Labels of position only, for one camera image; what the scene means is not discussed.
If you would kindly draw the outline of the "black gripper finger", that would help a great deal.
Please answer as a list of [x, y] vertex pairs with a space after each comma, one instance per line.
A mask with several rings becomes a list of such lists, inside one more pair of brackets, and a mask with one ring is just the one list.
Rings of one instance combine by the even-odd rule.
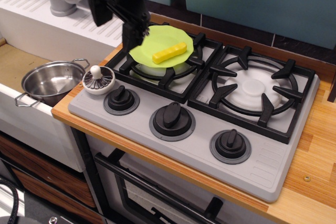
[[88, 0], [94, 23], [97, 27], [104, 25], [113, 18], [105, 0]]
[[123, 51], [129, 52], [133, 48], [142, 45], [144, 30], [132, 23], [124, 23], [122, 27]]

